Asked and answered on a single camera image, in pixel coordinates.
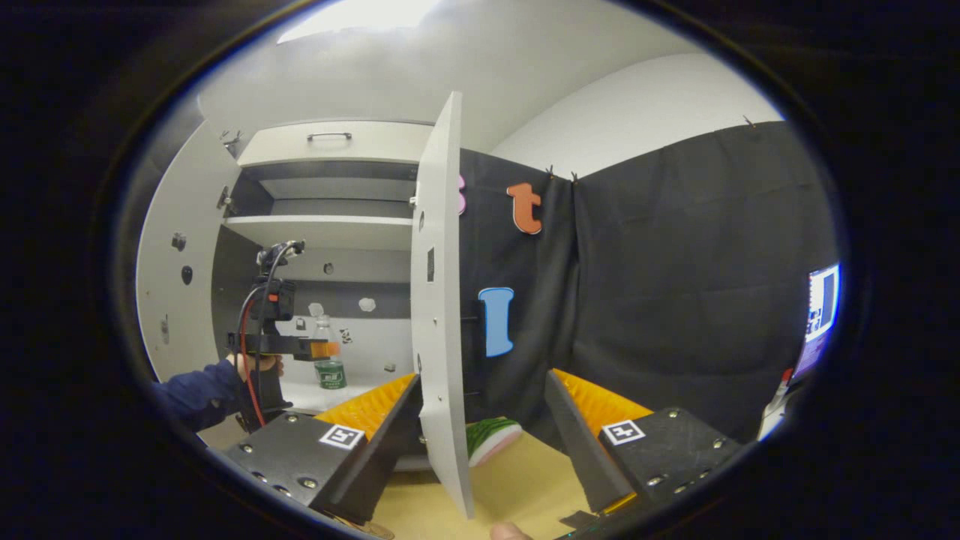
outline white wall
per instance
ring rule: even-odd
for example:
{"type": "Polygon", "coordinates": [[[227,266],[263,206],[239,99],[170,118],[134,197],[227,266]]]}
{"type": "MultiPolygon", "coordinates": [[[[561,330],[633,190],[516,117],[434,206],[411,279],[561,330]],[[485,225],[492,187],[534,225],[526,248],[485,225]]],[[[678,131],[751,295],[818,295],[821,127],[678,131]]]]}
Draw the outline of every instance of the white wall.
{"type": "Polygon", "coordinates": [[[749,83],[705,54],[635,63],[566,96],[500,142],[495,156],[584,177],[696,135],[782,120],[749,83]]]}

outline finger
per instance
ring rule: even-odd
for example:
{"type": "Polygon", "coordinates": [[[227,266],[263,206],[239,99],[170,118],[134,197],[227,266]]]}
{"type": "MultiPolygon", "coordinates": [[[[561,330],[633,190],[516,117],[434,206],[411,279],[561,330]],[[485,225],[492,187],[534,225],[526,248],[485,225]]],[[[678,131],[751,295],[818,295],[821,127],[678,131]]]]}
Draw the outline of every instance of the finger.
{"type": "Polygon", "coordinates": [[[506,522],[493,524],[490,528],[491,540],[533,540],[516,525],[506,522]]]}

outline drawer handle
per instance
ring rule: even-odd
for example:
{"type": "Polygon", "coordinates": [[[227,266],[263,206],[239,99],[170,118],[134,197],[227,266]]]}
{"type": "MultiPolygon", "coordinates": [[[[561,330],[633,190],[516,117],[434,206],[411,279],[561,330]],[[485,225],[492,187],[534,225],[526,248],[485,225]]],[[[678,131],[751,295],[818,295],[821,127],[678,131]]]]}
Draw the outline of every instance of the drawer handle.
{"type": "Polygon", "coordinates": [[[315,137],[315,136],[321,136],[321,135],[339,135],[339,136],[344,136],[344,137],[346,137],[347,140],[350,140],[350,139],[353,138],[353,134],[350,134],[350,133],[347,133],[347,132],[335,132],[335,133],[328,133],[328,134],[310,134],[310,135],[307,135],[307,136],[306,136],[306,139],[307,139],[307,140],[313,140],[313,137],[315,137]]]}

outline ceiling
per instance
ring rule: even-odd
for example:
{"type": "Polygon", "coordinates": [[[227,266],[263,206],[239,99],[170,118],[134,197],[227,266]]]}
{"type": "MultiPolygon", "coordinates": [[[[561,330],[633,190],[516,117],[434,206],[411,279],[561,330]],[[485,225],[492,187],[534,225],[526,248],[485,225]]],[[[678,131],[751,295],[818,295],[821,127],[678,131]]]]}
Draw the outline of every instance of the ceiling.
{"type": "Polygon", "coordinates": [[[217,130],[323,118],[432,122],[464,93],[462,145],[489,152],[577,89],[628,65],[700,51],[603,0],[441,0],[419,26],[276,45],[287,25],[204,83],[217,130]]]}

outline person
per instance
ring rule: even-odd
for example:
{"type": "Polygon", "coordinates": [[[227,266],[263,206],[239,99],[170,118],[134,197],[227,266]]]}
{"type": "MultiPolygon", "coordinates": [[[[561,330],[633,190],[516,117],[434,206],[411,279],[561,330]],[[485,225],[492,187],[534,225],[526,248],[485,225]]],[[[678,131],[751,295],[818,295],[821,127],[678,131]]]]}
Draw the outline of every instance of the person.
{"type": "Polygon", "coordinates": [[[533,540],[510,522],[495,523],[490,528],[490,540],[533,540]]]}
{"type": "MultiPolygon", "coordinates": [[[[216,426],[240,410],[237,392],[247,383],[243,356],[240,358],[237,362],[235,355],[229,355],[202,371],[174,375],[167,382],[154,382],[154,395],[189,430],[197,432],[216,426]]],[[[247,360],[253,369],[253,357],[247,356],[247,360]]],[[[260,371],[267,371],[275,364],[282,376],[283,361],[277,355],[260,358],[260,371]]]]}

